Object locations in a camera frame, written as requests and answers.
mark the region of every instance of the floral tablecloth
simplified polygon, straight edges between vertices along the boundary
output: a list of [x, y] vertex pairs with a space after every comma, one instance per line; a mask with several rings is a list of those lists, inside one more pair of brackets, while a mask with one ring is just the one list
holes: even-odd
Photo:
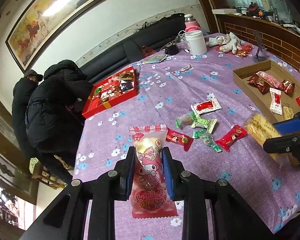
[[[173, 130], [181, 131], [175, 127], [175, 118], [187, 113], [191, 104], [215, 97], [222, 109], [204, 117], [218, 119], [219, 124], [213, 132], [217, 140], [234, 124], [242, 125], [253, 112], [258, 111], [233, 82], [232, 73], [235, 68], [253, 64], [252, 55], [255, 55], [257, 47], [247, 58], [219, 53], [214, 48], [209, 48], [205, 55], [191, 56], [183, 48], [186, 44], [181, 44], [179, 54], [160, 64], [133, 64], [140, 70], [139, 95], [86, 120], [74, 179], [84, 182], [97, 179], [113, 169], [118, 160], [124, 159], [132, 145], [129, 126], [167, 124]], [[276, 61], [300, 81], [300, 73], [286, 62], [268, 52], [263, 56]], [[192, 70], [178, 76], [172, 74], [189, 64]], [[193, 131], [190, 126], [182, 130], [189, 136]], [[200, 139], [194, 140], [188, 152], [174, 143], [166, 142], [165, 145], [170, 148], [174, 159], [180, 160], [186, 170], [200, 178], [229, 181], [272, 232], [280, 230], [300, 209], [300, 168], [289, 163], [279, 168], [250, 136], [236, 141], [229, 152], [221, 153], [205, 146]], [[176, 205], [177, 217], [138, 220], [132, 218], [130, 201], [116, 202], [116, 238], [181, 239], [183, 202], [176, 202]]]

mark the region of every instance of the black sofa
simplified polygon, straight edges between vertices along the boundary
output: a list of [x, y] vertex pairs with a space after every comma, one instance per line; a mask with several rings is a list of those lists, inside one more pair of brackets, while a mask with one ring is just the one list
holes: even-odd
[[95, 84], [122, 67], [143, 59], [142, 46], [159, 51], [168, 42], [173, 41], [178, 33], [184, 29], [184, 14], [173, 14], [119, 41], [84, 64], [80, 69], [88, 76], [89, 82]]

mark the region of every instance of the person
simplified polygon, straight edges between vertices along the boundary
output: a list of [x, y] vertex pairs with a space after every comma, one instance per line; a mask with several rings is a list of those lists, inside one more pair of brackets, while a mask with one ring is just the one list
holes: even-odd
[[83, 124], [70, 108], [80, 98], [85, 103], [93, 85], [71, 60], [52, 65], [34, 90], [26, 111], [30, 144], [42, 153], [53, 153], [74, 166]]
[[24, 154], [26, 160], [37, 158], [50, 172], [60, 178], [63, 182], [69, 184], [72, 180], [72, 176], [63, 167], [62, 163], [52, 154], [43, 155], [33, 148], [26, 133], [25, 115], [28, 102], [33, 91], [37, 88], [42, 79], [42, 75], [34, 70], [29, 70], [14, 86], [12, 102], [13, 130], [19, 143], [20, 150]]

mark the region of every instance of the metal screw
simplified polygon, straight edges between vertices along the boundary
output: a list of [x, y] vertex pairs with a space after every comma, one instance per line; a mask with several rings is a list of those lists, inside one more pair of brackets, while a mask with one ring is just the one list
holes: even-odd
[[76, 187], [76, 186], [79, 186], [80, 185], [80, 180], [78, 180], [78, 179], [74, 179], [73, 181], [71, 181], [71, 185], [73, 186], [73, 187]]
[[228, 181], [226, 181], [225, 179], [219, 179], [218, 184], [220, 186], [226, 186], [228, 184]]
[[109, 176], [109, 177], [115, 177], [115, 176], [117, 176], [117, 174], [118, 174], [118, 173], [117, 173], [117, 171], [115, 171], [115, 170], [112, 170], [112, 171], [109, 171], [109, 172], [108, 172], [108, 176]]
[[181, 176], [182, 177], [189, 177], [191, 175], [191, 172], [189, 172], [189, 171], [183, 171], [183, 172], [181, 172]]

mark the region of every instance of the picture frame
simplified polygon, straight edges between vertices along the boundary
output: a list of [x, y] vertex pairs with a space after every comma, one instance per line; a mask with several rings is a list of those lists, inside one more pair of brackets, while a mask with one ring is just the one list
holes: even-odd
[[32, 0], [6, 39], [6, 45], [24, 73], [46, 47], [76, 18], [103, 0]]

